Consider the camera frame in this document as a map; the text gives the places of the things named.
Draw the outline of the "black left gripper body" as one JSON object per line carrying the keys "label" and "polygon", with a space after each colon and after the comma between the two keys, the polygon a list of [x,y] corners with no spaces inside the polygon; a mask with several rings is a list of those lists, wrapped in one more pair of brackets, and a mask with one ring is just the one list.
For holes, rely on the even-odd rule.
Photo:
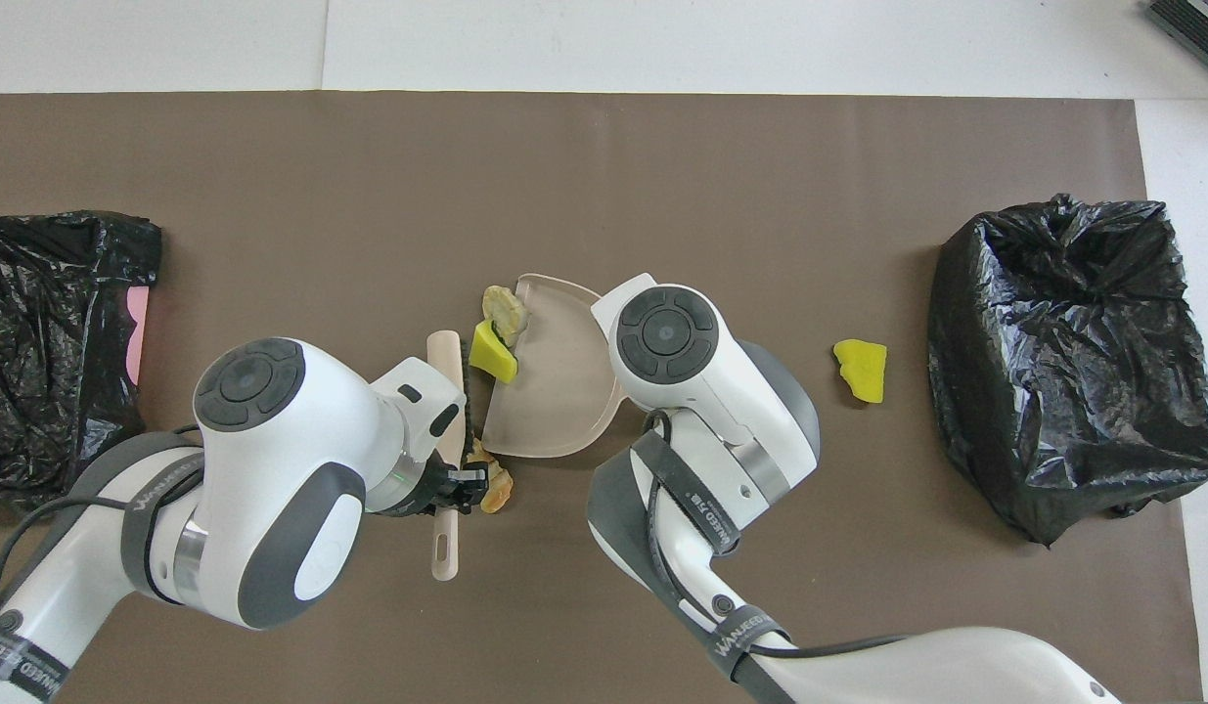
{"label": "black left gripper body", "polygon": [[453,495],[459,482],[452,477],[452,471],[455,471],[455,466],[451,462],[445,462],[442,458],[429,458],[410,494],[393,505],[393,514],[434,514],[439,508],[455,507]]}

